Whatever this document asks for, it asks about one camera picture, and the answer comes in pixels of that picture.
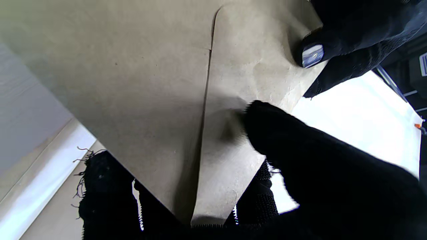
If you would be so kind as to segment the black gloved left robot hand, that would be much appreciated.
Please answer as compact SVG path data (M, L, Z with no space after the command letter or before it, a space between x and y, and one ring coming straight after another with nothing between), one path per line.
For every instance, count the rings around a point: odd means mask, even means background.
M425 0L312 0L322 27L293 52L308 69L326 62L303 97L313 98L377 67L426 25Z

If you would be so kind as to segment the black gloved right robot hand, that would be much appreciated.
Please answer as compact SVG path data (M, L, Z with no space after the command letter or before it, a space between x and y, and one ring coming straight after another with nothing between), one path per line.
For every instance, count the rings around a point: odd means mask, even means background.
M380 160L282 109L255 100L240 115L253 148L278 169L299 207L273 213L261 168L239 225L181 224L141 186L140 228L134 177L108 151L92 152L80 173L84 240L425 240L426 192L400 166Z

